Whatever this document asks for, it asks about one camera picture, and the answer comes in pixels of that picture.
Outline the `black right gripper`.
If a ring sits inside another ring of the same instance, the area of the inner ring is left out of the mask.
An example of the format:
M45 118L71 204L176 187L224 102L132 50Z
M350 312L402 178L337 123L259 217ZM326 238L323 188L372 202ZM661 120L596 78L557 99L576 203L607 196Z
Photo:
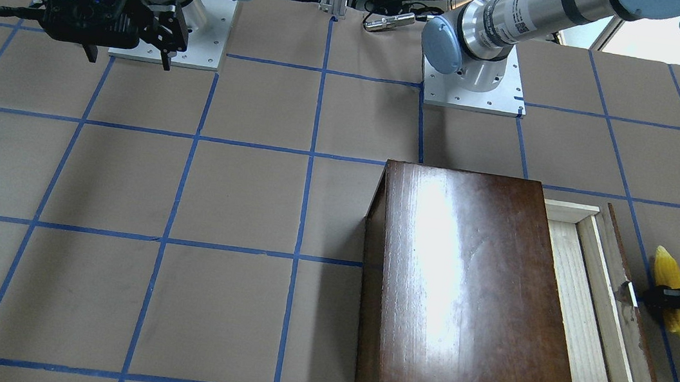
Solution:
M0 17L36 21L53 40L78 44L89 62L98 46L132 49L139 39L159 50L164 71L171 59L187 51L189 28L180 3L147 5L140 29L131 17L135 0L39 0L28 6L0 5Z

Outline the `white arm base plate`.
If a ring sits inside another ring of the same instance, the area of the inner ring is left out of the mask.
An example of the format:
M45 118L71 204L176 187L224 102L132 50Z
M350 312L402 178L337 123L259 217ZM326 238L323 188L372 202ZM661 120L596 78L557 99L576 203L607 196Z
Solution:
M169 58L169 64L218 72L237 9L238 2L233 0L193 0L181 8L183 24L171 22L168 16L161 15L162 28L172 33L181 27L187 39L187 47L184 50L176 48L176 55Z
M518 50L498 62L471 64L455 74L438 72L422 57L425 104L493 115L527 115Z

